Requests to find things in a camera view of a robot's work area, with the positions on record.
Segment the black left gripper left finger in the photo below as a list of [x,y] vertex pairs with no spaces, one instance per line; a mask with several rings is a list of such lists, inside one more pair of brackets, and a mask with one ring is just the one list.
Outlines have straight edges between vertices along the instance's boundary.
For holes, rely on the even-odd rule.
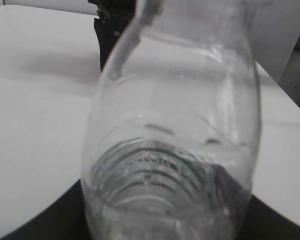
[[48,208],[1,240],[89,240],[81,181],[77,180]]

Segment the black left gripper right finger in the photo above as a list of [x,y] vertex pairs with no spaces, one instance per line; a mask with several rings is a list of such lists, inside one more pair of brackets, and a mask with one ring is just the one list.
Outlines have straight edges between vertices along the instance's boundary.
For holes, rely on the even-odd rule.
[[300,240],[300,226],[253,196],[247,211],[248,240]]

